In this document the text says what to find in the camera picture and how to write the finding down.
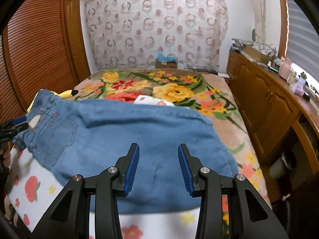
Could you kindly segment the left hand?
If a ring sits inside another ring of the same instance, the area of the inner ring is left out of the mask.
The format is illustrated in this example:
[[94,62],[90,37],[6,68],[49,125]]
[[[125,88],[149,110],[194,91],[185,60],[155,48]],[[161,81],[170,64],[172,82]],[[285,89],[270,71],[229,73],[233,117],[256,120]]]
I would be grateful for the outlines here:
[[0,155],[1,155],[1,163],[4,165],[4,167],[9,167],[11,164],[11,147],[12,143],[7,142],[4,144],[1,144],[0,149]]

